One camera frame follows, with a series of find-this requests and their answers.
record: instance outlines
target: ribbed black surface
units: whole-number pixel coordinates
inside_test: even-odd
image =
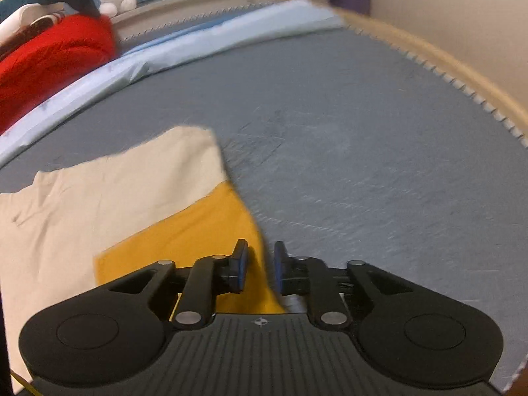
[[[35,384],[54,396],[497,395],[484,383],[432,391],[394,382],[371,368],[345,334],[317,329],[305,314],[218,314],[205,329],[177,334],[153,365],[124,382],[99,389]]]

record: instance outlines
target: yellow cable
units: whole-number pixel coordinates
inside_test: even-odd
[[[12,377],[20,383],[20,385],[25,388],[28,392],[30,392],[33,396],[42,396],[42,394],[35,389],[31,384],[29,384],[25,379],[23,379],[20,375],[18,375],[16,372],[13,372],[11,369],[11,375]]]

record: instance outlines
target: yellow cloth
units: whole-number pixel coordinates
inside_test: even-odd
[[[115,280],[150,263],[171,259],[190,267],[204,256],[229,256],[237,240],[250,247],[246,286],[239,295],[219,296],[222,313],[283,313],[268,286],[262,239],[253,219],[228,181],[205,198],[110,248],[96,259],[98,284]]]
[[[31,379],[18,335],[38,311],[162,257],[183,267],[205,255],[229,255],[238,238],[254,250],[247,290],[219,299],[218,308],[280,312],[266,283],[258,230],[226,179],[213,133],[179,126],[123,153],[37,173],[31,186],[0,194],[11,368]]]

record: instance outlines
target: folded fabric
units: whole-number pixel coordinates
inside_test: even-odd
[[[226,179],[213,134],[173,128],[124,153],[51,173],[0,194],[0,281],[12,369],[36,312],[160,259],[179,267],[249,242],[246,288],[217,311],[280,313],[267,285],[262,240]]]
[[[63,89],[1,134],[0,167],[80,109],[145,76],[236,46],[344,25],[330,9],[291,0],[132,52]]]
[[[112,24],[72,15],[0,62],[0,133],[28,111],[115,57]]]

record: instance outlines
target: wooden edge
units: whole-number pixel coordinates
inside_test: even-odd
[[[526,396],[528,394],[528,369],[523,369],[504,396]]]
[[[419,62],[423,60],[422,63],[430,71],[436,69],[436,73],[439,75],[441,72],[445,72],[452,76],[454,79],[450,83],[455,80],[461,81],[465,85],[466,94],[472,96],[475,102],[482,104],[488,112],[496,113],[497,120],[501,119],[501,114],[509,120],[503,122],[506,128],[513,130],[513,125],[515,125],[522,134],[528,137],[528,110],[498,85],[470,66],[422,38],[395,28],[388,23],[347,10],[333,9],[351,27],[356,28],[360,34],[366,34],[387,42],[391,47],[398,48],[407,54],[409,59],[417,59]],[[516,132],[518,131],[512,131],[512,134],[519,137],[515,134]],[[527,147],[528,143],[523,141],[523,145]]]

